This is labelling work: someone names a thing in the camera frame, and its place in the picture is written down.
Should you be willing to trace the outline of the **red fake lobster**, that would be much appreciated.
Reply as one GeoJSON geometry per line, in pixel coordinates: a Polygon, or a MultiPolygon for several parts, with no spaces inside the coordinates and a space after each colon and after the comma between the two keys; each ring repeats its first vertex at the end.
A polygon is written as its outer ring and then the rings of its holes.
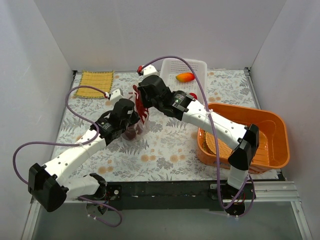
{"type": "Polygon", "coordinates": [[[143,102],[142,102],[142,97],[141,93],[138,90],[137,85],[132,86],[134,95],[135,95],[135,109],[136,112],[138,113],[141,122],[144,124],[148,119],[149,119],[149,110],[144,107],[143,102]]]}

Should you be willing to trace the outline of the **clear zip top bag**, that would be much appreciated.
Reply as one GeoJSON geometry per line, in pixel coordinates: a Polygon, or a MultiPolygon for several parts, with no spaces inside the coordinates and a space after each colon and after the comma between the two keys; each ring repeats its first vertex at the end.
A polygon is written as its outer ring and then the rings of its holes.
{"type": "Polygon", "coordinates": [[[128,99],[134,102],[134,111],[138,114],[139,120],[129,126],[121,137],[129,142],[140,140],[150,129],[150,112],[143,106],[141,93],[137,85],[132,86],[133,90],[128,92],[128,99]]]}

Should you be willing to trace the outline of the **orange yellow fake mango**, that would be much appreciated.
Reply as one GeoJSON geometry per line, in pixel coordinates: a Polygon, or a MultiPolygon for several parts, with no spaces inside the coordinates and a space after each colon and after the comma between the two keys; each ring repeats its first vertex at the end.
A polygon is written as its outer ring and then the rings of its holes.
{"type": "Polygon", "coordinates": [[[195,79],[195,75],[192,72],[184,72],[176,75],[175,78],[180,83],[188,83],[195,79]]]}

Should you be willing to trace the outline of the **red fake tomato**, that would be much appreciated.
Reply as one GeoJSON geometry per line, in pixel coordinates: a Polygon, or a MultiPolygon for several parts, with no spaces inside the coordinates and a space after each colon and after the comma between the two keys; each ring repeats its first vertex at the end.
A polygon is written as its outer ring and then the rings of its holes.
{"type": "Polygon", "coordinates": [[[198,97],[197,97],[197,95],[196,95],[195,93],[192,93],[192,92],[191,92],[191,93],[189,93],[189,94],[190,94],[194,99],[196,99],[196,100],[198,99],[198,97]]]}

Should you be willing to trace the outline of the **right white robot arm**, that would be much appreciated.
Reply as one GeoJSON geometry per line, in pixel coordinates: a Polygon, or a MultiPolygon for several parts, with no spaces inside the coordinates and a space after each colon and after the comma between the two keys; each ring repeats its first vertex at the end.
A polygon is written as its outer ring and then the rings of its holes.
{"type": "Polygon", "coordinates": [[[157,75],[150,75],[137,87],[145,108],[154,107],[167,117],[194,125],[224,142],[230,149],[230,172],[226,192],[237,199],[245,192],[249,167],[259,148],[259,128],[255,124],[245,126],[231,121],[213,111],[190,94],[171,91],[157,75]]]}

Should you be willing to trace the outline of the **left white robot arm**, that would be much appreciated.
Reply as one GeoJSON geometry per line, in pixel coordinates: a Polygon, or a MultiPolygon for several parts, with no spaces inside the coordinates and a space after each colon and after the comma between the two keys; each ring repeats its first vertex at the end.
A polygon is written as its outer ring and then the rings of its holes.
{"type": "Polygon", "coordinates": [[[92,155],[118,139],[127,127],[136,124],[139,119],[133,101],[126,98],[118,100],[113,110],[102,114],[83,135],[83,139],[95,137],[95,140],[88,144],[78,141],[77,146],[68,148],[44,165],[35,163],[30,167],[28,192],[47,212],[55,211],[65,200],[79,199],[82,196],[91,200],[103,200],[107,193],[107,182],[103,177],[96,173],[74,180],[69,177],[92,155]]]}

